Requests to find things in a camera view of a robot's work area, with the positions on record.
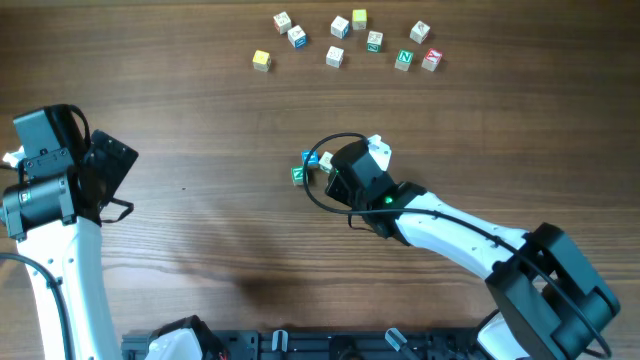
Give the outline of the teal-edged wooden block V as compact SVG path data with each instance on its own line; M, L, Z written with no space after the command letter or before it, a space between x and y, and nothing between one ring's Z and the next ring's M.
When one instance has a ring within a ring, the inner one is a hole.
M332 157L333 155L331 153L324 152L318 162L319 168L327 174L330 174L333 169L333 166L331 164Z

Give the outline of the blue wooden letter block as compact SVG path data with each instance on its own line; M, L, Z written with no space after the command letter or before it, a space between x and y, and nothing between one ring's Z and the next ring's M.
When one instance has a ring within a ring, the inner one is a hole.
M319 157L316 151L304 150L301 152L302 163L307 164L309 169L316 169L319 167Z

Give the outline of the green wooden block Z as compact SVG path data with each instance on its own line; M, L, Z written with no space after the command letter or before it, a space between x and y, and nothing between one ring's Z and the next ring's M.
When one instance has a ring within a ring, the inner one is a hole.
M294 186L303 186L306 172L303 166L296 166L291 168L291 179Z

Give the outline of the dark green block Z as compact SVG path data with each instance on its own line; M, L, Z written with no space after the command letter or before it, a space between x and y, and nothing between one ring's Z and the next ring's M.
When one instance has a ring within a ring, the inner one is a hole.
M382 32L370 31L367 37L366 49L368 52L380 53L384 34Z

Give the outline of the blue-edged wooden block P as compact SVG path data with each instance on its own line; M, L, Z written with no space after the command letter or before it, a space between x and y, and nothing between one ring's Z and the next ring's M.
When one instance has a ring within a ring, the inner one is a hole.
M330 26L331 34L339 39L344 39L347 36L349 29L349 21L341 16L336 16Z

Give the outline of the yellow wooden block top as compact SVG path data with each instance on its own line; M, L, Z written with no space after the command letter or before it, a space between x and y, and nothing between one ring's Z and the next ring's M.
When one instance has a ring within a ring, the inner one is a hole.
M364 30L367 27L367 20L366 9L354 9L352 11L352 28L354 31Z

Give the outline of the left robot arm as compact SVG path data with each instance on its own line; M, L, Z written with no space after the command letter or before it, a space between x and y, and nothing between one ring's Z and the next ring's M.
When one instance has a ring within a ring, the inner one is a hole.
M118 340L102 271L102 210L133 212L115 193L137 151L91 130L75 105L39 108L14 118L22 143L1 166L18 182L2 195L1 222L17 250L3 253L30 272L48 359L221 359L227 350L197 316L148 335Z

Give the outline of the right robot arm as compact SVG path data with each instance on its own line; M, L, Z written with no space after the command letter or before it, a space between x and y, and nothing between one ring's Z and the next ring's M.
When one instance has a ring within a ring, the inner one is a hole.
M447 205L387 172L391 149L378 137L332 156L325 190L383 238L448 258L482 279L496 303L476 335L495 359L575 359L589 352L620 303L560 228L532 232L492 224Z

